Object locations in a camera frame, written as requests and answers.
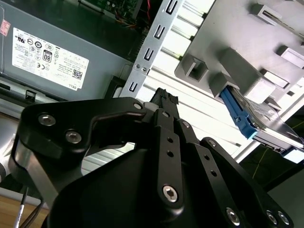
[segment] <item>circuit board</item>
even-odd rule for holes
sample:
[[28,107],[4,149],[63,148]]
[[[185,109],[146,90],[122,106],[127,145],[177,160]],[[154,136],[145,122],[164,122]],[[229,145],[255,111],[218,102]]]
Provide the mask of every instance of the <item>circuit board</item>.
[[92,5],[106,10],[115,16],[123,17],[127,20],[135,20],[141,6],[142,0],[85,0]]

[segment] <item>barcode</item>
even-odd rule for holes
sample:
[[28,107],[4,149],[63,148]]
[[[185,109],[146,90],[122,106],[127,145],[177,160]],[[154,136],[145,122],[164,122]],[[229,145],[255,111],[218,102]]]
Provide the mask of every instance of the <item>barcode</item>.
[[82,72],[78,71],[78,70],[73,70],[73,75],[74,78],[81,80],[82,77]]

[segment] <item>hard drive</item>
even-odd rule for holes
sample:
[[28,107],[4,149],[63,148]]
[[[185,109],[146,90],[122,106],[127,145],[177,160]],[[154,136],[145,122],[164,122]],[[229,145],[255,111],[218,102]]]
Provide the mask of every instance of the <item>hard drive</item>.
[[276,110],[266,103],[256,104],[246,99],[237,89],[226,87],[220,97],[241,133],[289,159],[291,152],[298,163],[304,159],[303,140],[284,123]]

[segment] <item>power supply label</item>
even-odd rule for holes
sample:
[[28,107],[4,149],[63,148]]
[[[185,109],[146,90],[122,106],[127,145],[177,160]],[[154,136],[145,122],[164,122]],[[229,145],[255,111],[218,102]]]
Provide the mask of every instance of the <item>power supply label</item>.
[[18,28],[13,30],[12,65],[58,83],[81,89],[89,60]]

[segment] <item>red wire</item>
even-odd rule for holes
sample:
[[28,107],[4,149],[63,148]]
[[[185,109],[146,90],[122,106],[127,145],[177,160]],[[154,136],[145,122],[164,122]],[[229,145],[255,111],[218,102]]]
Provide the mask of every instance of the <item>red wire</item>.
[[150,18],[150,8],[151,8],[151,5],[150,5],[150,0],[147,0],[147,3],[148,3],[148,11],[147,11],[147,16],[148,16],[148,20],[151,21],[151,18]]

